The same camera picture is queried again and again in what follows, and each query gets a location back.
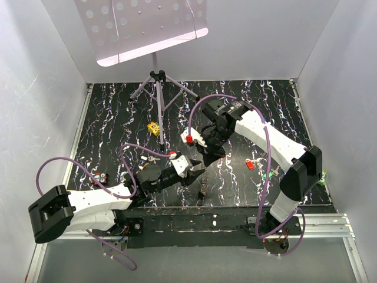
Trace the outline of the red tagged key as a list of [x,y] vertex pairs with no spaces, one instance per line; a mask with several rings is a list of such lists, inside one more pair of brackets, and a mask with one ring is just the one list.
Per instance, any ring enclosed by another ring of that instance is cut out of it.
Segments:
[[249,170],[254,170],[255,166],[251,159],[246,159],[245,164]]

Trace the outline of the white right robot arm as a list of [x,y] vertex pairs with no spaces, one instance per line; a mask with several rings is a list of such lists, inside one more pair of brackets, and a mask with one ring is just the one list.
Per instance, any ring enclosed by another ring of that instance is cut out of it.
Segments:
[[223,145],[236,133],[264,150],[268,158],[284,171],[278,197],[256,224],[256,228],[264,233],[282,233],[300,201],[322,178],[322,151],[288,138],[242,100],[224,104],[214,98],[205,102],[201,110],[211,125],[204,127],[200,134],[192,133],[191,136],[206,166],[226,155]]

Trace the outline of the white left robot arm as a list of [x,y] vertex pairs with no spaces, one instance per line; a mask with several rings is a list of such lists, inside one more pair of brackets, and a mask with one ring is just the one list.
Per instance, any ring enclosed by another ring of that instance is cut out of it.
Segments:
[[160,193],[177,183],[191,185],[204,169],[194,167],[200,161],[180,156],[172,166],[162,169],[148,164],[134,174],[131,180],[113,187],[95,190],[68,190],[64,185],[54,186],[28,208],[36,243],[51,242],[66,232],[100,230],[121,235],[127,222],[119,211],[143,206],[150,195]]

